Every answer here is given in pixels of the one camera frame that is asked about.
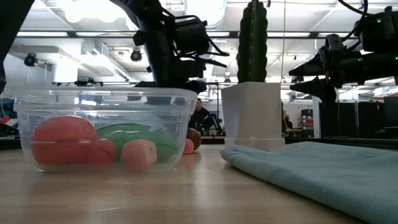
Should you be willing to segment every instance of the cactus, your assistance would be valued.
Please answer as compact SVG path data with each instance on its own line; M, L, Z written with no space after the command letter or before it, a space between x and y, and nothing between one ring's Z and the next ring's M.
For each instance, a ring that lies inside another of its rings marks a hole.
M238 80L265 82L267 77L267 9L252 0L243 11L238 49Z

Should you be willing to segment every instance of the brown toy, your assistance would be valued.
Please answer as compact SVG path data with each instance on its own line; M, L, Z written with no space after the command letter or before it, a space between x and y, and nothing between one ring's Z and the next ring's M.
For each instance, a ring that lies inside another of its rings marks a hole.
M188 128L187 132L187 139L191 140L193 142L193 150L197 150L200 145L201 145L201 136L200 133L193 129L193 128Z

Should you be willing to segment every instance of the camera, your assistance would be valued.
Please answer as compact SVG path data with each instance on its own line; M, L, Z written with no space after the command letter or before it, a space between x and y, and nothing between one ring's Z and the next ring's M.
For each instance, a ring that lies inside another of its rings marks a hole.
M35 53L27 54L24 64L28 67L36 67L39 64L39 60L37 60Z
M141 51L139 49L134 49L130 58L133 62L140 62L142 60Z

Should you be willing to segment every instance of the potted cactus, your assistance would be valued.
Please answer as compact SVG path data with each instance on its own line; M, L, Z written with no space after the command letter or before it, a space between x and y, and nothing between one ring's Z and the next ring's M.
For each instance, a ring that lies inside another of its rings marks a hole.
M239 33L237 85L222 89L225 143L273 150L282 136L280 83L266 83L267 9L252 0Z

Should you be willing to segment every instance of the ceiling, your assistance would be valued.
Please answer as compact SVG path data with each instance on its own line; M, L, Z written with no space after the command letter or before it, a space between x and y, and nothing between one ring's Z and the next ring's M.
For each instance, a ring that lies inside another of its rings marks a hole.
M135 30L136 27L128 16L109 0L95 0L90 4L82 4L80 9L68 7L71 0L36 0L28 14L21 30ZM184 15L185 6L191 5L191 11L201 16L202 20L215 20L223 18L217 27L217 31L239 31L239 23L242 18L243 9L249 0L226 0L225 13L222 7L223 0L161 0L163 6L177 16ZM359 8L361 0L346 1L352 6ZM370 12L381 12L384 7L393 6L397 10L397 0L369 0ZM349 32L360 15L343 7L337 0L272 0L270 8L267 9L269 21L268 31L273 32ZM216 57L221 63L227 64L227 68L209 67L206 77L209 81L222 81L230 74L232 81L236 81L238 71L236 65L236 52L239 46L238 39L214 39L218 47L230 53L229 57ZM280 78L288 78L286 74L301 63L305 63L324 44L324 40L318 39L269 39L267 81L281 82ZM353 44L355 40L347 40L346 44ZM94 46L104 44L109 49L110 59L121 69L128 72L133 80L151 80L152 77L146 72L149 66L147 57L143 54L140 62L132 62L130 54L137 47L131 37L125 39L82 37L74 39L43 39L43 38L18 38L15 46L21 48L26 46L54 46L58 47L75 58L79 59L80 52L74 50L82 43ZM117 77L101 65L86 65L92 68L89 72L81 72L79 75L91 75L104 81L115 81Z

